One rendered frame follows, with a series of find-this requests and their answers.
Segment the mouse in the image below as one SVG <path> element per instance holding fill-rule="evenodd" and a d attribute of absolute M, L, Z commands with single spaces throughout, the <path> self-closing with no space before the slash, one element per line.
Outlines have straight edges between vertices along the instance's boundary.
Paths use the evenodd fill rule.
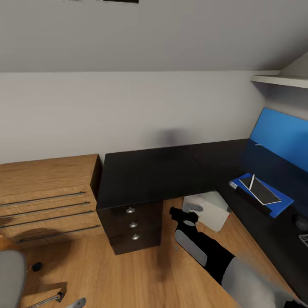
<path fill-rule="evenodd" d="M 294 225 L 299 230 L 302 230 L 302 231 L 308 230 L 308 220 L 305 220 L 304 218 L 300 216 L 296 216 L 296 218 L 294 219 Z"/>

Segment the swivel chair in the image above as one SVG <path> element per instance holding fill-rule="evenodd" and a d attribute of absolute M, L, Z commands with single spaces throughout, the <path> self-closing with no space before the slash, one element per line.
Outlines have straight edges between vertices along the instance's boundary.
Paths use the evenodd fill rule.
<path fill-rule="evenodd" d="M 41 268 L 41 262 L 30 264 L 26 268 L 26 258 L 18 249 L 0 251 L 0 308 L 17 308 L 27 273 L 31 268 L 34 272 L 38 271 Z M 64 295 L 58 292 L 57 295 L 27 308 L 38 308 L 53 300 L 60 303 Z"/>

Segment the folder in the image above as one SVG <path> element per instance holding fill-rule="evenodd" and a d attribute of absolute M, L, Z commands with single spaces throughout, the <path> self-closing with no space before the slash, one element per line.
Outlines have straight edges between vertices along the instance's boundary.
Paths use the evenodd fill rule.
<path fill-rule="evenodd" d="M 276 190 L 272 186 L 266 184 L 265 182 L 261 181 L 262 184 L 264 184 L 274 195 L 276 195 L 281 201 L 272 203 L 272 204 L 266 204 L 262 205 L 260 201 L 245 187 L 245 185 L 240 181 L 241 178 L 249 178 L 254 177 L 254 174 L 250 174 L 249 172 L 243 174 L 237 179 L 234 179 L 230 182 L 230 186 L 232 186 L 234 189 L 242 193 L 246 198 L 248 198 L 250 201 L 252 201 L 254 204 L 259 206 L 261 209 L 263 209 L 265 212 L 267 212 L 270 216 L 276 218 L 280 213 L 282 213 L 290 204 L 294 202 L 293 199 L 289 198 L 287 195 L 281 193 L 280 191 Z"/>

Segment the notebook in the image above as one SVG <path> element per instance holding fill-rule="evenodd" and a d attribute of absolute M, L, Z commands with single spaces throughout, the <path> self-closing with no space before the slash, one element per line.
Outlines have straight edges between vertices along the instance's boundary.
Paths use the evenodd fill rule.
<path fill-rule="evenodd" d="M 262 184 L 257 177 L 241 178 L 240 181 L 260 201 L 262 205 L 281 201 L 264 184 Z"/>

